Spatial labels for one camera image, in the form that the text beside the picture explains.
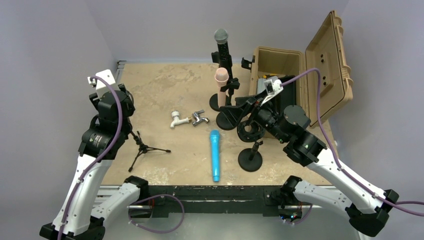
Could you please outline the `blue microphone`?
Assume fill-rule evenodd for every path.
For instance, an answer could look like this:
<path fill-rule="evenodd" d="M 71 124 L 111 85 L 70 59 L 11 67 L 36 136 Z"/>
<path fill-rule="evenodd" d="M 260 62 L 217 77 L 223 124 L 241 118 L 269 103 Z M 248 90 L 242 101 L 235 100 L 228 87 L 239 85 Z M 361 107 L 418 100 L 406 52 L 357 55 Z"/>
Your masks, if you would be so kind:
<path fill-rule="evenodd" d="M 211 151 L 212 180 L 215 183 L 220 181 L 220 133 L 214 129 L 209 134 Z"/>

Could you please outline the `black round-base shock mount stand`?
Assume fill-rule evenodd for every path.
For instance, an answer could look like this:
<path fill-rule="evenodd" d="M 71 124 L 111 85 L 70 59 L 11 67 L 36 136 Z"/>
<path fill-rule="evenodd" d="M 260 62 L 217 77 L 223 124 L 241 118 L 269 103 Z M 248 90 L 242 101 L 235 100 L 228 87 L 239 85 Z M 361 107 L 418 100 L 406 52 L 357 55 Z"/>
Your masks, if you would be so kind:
<path fill-rule="evenodd" d="M 244 143 L 253 143 L 250 148 L 243 149 L 238 157 L 239 166 L 247 172 L 255 172 L 259 170 L 263 164 L 263 157 L 259 152 L 259 147 L 263 144 L 260 140 L 264 137 L 266 131 L 256 122 L 248 124 L 248 121 L 242 121 L 237 126 L 237 135 Z"/>

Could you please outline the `black tripod shock mount stand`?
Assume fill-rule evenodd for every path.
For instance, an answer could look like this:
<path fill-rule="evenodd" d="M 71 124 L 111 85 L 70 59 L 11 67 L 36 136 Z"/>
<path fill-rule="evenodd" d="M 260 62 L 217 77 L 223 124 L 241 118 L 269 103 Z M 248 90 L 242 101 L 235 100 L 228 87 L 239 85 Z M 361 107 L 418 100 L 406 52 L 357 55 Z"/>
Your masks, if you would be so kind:
<path fill-rule="evenodd" d="M 140 132 L 138 130 L 136 131 L 136 133 L 132 130 L 130 132 L 130 134 L 132 135 L 132 137 L 133 137 L 136 145 L 138 146 L 138 153 L 135 156 L 135 158 L 134 158 L 131 166 L 128 169 L 128 172 L 129 173 L 131 173 L 133 171 L 133 168 L 134 168 L 134 165 L 135 165 L 137 159 L 142 154 L 146 154 L 146 153 L 148 153 L 150 151 L 163 151 L 163 152 L 166 152 L 166 153 L 171 153 L 172 152 L 170 149 L 162 149 L 162 148 L 150 147 L 150 146 L 144 144 L 144 142 L 142 141 L 142 138 L 141 138 L 141 134 L 140 134 Z"/>

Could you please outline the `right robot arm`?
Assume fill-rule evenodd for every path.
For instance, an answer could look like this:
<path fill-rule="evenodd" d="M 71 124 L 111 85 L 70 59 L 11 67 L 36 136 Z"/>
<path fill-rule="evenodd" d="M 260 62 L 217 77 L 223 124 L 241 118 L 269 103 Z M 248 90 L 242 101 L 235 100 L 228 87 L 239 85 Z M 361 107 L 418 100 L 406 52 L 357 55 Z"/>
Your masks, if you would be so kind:
<path fill-rule="evenodd" d="M 329 181 L 335 190 L 318 187 L 300 177 L 290 176 L 280 189 L 281 202 L 307 202 L 341 214 L 358 232 L 375 237 L 386 225 L 399 198 L 392 189 L 383 190 L 338 160 L 329 147 L 307 129 L 310 119 L 298 105 L 276 113 L 258 96 L 245 97 L 243 104 L 222 106 L 219 116 L 227 129 L 242 130 L 246 125 L 269 132 L 295 163 Z"/>

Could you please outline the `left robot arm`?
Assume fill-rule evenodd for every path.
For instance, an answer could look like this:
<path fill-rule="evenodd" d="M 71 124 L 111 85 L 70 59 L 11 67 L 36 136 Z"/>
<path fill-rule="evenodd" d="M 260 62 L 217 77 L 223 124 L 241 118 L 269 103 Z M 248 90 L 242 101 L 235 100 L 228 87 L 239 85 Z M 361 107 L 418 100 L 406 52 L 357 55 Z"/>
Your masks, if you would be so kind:
<path fill-rule="evenodd" d="M 66 196 L 66 199 L 71 201 L 70 206 L 67 207 L 64 203 L 53 222 L 41 227 L 39 235 L 43 238 L 57 240 L 60 228 L 63 227 L 63 240 L 101 240 L 106 229 L 127 210 L 128 205 L 134 202 L 142 205 L 149 199 L 148 181 L 131 175 L 106 201 L 94 205 L 103 178 L 119 148 L 128 140 L 129 135 L 133 136 L 137 144 L 141 142 L 140 137 L 132 131 L 130 122 L 135 111 L 131 93 L 122 83 L 114 83 L 112 87 L 119 98 L 123 115 L 118 139 L 111 150 L 79 180 L 84 170 L 112 142 L 119 124 L 117 103 L 111 91 L 105 87 L 105 93 L 96 92 L 89 96 L 98 114 L 92 118 L 78 148 L 77 167 L 71 186 L 74 187 L 76 183 L 80 185 L 74 195 L 70 190 Z"/>

